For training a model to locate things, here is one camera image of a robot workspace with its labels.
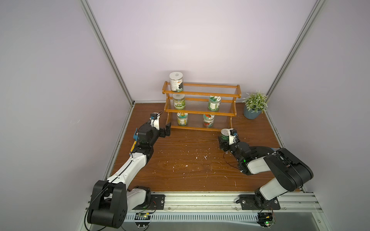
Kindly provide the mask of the sunflower seed jar yellow label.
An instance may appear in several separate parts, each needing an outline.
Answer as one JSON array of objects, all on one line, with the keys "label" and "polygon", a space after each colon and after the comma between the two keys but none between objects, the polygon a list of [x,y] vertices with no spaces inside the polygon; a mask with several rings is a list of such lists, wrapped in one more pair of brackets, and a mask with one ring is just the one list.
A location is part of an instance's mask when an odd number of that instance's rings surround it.
[{"label": "sunflower seed jar yellow label", "polygon": [[188,113],[177,113],[177,123],[179,126],[186,126],[188,124]]}]

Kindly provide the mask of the green label jar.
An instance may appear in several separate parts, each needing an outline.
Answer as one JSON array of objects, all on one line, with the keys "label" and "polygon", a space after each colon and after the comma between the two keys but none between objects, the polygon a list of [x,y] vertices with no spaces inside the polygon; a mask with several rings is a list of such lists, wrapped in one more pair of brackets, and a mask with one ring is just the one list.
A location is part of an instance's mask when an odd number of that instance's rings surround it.
[{"label": "green label jar", "polygon": [[221,96],[209,96],[208,109],[218,111],[221,103]]},{"label": "green label jar", "polygon": [[184,94],[173,94],[172,100],[173,100],[175,109],[182,110],[186,107],[186,100],[185,100]]}]

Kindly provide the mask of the red label tomato seed jar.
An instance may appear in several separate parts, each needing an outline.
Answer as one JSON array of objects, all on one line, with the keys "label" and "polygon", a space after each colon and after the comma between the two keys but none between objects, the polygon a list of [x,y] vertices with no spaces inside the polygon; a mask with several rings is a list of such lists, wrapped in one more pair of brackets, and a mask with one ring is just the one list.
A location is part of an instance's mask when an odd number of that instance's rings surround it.
[{"label": "red label tomato seed jar", "polygon": [[212,114],[204,114],[203,115],[203,125],[206,128],[211,128],[214,124],[215,115]]}]

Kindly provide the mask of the tall white tin can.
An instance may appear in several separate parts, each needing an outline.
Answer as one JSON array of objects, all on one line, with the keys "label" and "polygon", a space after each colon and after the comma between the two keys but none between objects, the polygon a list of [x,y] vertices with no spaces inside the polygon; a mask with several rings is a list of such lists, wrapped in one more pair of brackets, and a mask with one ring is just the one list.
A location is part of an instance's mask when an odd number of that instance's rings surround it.
[{"label": "tall white tin can", "polygon": [[173,92],[182,92],[183,87],[183,73],[182,72],[171,72],[169,74],[170,78],[170,88]]}]

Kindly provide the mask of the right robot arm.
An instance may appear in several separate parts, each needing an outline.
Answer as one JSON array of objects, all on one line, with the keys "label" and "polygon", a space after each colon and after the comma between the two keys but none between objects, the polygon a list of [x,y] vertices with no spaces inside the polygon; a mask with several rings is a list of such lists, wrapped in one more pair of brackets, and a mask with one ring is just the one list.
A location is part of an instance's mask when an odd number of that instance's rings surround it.
[{"label": "right robot arm", "polygon": [[251,176],[271,172],[274,178],[255,190],[253,200],[258,208],[274,202],[278,196],[293,192],[313,179],[311,168],[286,148],[273,150],[265,146],[250,146],[230,136],[227,141],[218,137],[220,149],[230,152],[241,173]]}]

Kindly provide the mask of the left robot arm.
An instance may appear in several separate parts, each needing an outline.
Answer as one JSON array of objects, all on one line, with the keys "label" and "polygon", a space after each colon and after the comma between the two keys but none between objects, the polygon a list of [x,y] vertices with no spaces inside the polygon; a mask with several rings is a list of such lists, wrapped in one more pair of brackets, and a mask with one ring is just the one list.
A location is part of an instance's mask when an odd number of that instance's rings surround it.
[{"label": "left robot arm", "polygon": [[154,119],[149,120],[136,131],[129,159],[111,177],[95,183],[84,217],[85,224],[100,225],[102,228],[119,228],[129,211],[136,207],[150,206],[149,188],[137,186],[129,190],[128,187],[151,159],[154,144],[158,138],[165,138],[170,134],[170,123],[160,128],[159,121]]}]

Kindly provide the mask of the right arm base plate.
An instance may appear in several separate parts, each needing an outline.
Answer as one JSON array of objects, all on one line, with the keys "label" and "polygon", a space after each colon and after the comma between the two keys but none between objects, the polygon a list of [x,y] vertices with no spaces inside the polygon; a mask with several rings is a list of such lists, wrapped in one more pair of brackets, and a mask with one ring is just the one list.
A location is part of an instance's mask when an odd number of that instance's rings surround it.
[{"label": "right arm base plate", "polygon": [[254,194],[242,194],[236,200],[241,205],[242,210],[280,210],[280,204],[275,197],[271,200],[265,200],[262,196]]}]

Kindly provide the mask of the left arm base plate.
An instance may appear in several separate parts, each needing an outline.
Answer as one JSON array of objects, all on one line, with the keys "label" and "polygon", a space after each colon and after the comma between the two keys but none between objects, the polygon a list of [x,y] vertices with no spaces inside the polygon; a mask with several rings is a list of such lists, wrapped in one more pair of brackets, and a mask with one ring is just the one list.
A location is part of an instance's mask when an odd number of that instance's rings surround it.
[{"label": "left arm base plate", "polygon": [[164,210],[165,195],[152,194],[148,202],[136,206],[134,210]]}]

